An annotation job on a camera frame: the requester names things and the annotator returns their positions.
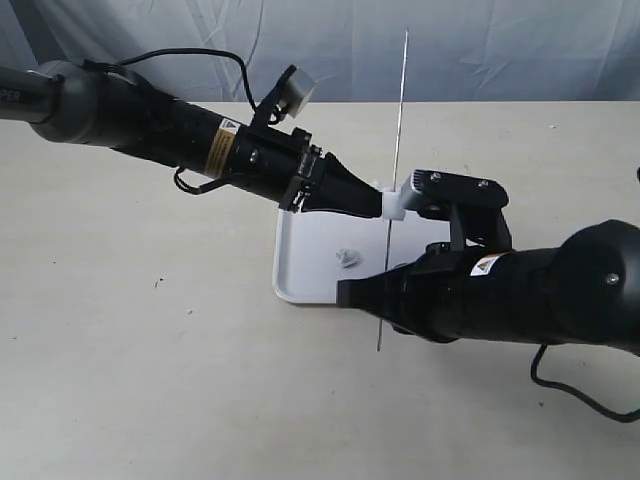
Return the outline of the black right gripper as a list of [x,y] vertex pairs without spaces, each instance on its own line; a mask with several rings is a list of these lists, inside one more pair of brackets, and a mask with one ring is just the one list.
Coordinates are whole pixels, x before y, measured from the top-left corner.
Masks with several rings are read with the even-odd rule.
[[456,250],[449,242],[431,243],[414,263],[366,278],[339,280],[336,306],[385,320],[401,335],[451,343],[458,339],[453,327],[463,317],[463,287],[474,268],[504,255],[503,249],[471,246]]

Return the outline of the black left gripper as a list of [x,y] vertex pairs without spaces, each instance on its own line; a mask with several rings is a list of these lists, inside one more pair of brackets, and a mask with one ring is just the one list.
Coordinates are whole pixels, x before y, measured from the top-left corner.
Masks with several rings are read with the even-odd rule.
[[382,193],[351,173],[332,153],[296,128],[286,134],[267,125],[223,118],[204,163],[218,186],[232,185],[272,200],[285,211],[330,213],[362,219],[382,215]]

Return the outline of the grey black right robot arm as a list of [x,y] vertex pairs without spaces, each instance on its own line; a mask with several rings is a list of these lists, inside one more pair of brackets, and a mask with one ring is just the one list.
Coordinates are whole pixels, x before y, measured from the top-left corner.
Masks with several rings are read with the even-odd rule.
[[340,280],[336,304],[435,343],[587,344],[639,351],[639,229],[608,220],[558,248],[455,250]]

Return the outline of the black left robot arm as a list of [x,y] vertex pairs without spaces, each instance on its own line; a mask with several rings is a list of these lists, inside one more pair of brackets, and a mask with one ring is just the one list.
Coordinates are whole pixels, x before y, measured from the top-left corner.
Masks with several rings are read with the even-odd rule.
[[296,116],[312,80],[289,66],[243,124],[188,103],[117,64],[52,61],[1,70],[1,117],[28,123],[54,143],[112,149],[173,169],[176,186],[202,195],[230,185],[290,212],[382,215],[382,194],[309,132],[275,129]]

